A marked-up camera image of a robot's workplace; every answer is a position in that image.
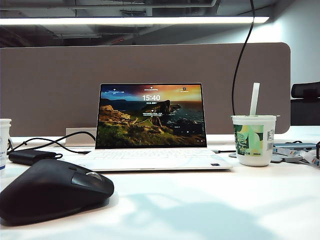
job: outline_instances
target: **black mouse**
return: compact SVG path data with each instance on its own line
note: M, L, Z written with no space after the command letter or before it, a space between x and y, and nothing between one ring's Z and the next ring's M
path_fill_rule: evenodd
M0 193L0 217L11 225L47 221L103 203L113 193L113 182L101 174L43 159Z

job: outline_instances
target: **cup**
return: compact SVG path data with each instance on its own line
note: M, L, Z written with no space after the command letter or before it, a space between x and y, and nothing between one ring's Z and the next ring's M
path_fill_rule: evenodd
M11 127L11 119L0 119L0 170L4 169L7 161L7 148L9 138L9 128Z
M277 117L274 115L231 116L236 157L243 165L262 167L271 162Z

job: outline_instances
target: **power adapter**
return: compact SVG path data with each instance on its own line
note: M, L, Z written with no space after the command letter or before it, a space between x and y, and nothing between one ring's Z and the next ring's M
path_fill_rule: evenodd
M59 159L62 154L51 151L38 151L33 149L24 149L12 151L8 155L9 160L15 164L31 166L42 159Z

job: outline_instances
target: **keyboard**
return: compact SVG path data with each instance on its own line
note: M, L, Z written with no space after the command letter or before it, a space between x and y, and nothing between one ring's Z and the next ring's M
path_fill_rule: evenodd
M83 157L83 159L172 159L209 157L214 153L207 148L138 148L138 149L97 149Z

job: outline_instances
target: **white laptop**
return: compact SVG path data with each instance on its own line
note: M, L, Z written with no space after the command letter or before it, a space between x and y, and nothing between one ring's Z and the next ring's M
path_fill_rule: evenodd
M232 168L207 148L200 83L101 84L95 150L76 164L96 172Z

